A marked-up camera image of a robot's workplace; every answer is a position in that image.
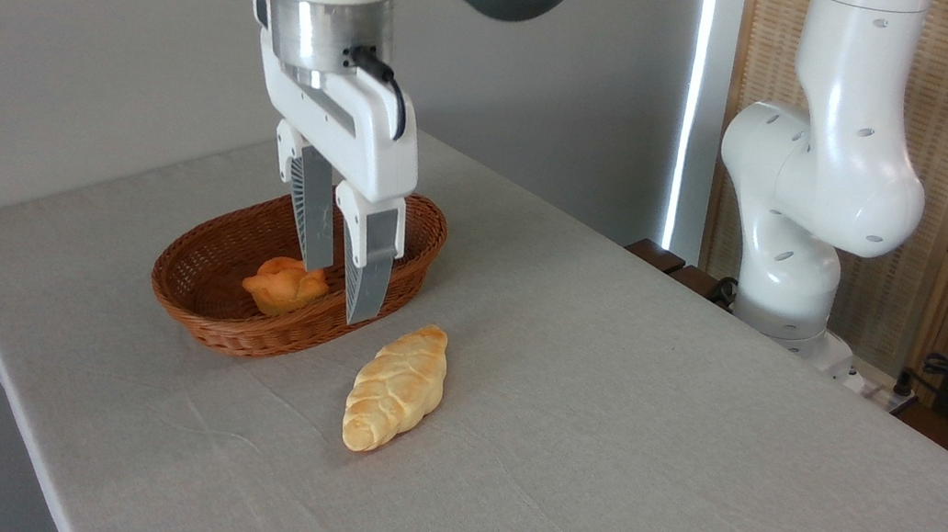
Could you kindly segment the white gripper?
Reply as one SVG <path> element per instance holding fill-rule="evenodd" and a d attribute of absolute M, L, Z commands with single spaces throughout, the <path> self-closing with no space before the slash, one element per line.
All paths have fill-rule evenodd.
<path fill-rule="evenodd" d="M 309 270 L 333 264 L 333 167 L 346 181 L 345 319 L 377 319 L 395 260 L 405 252 L 406 201 L 417 186 L 412 102 L 383 80 L 392 10 L 301 0 L 254 0 L 279 173 L 289 193 Z"/>

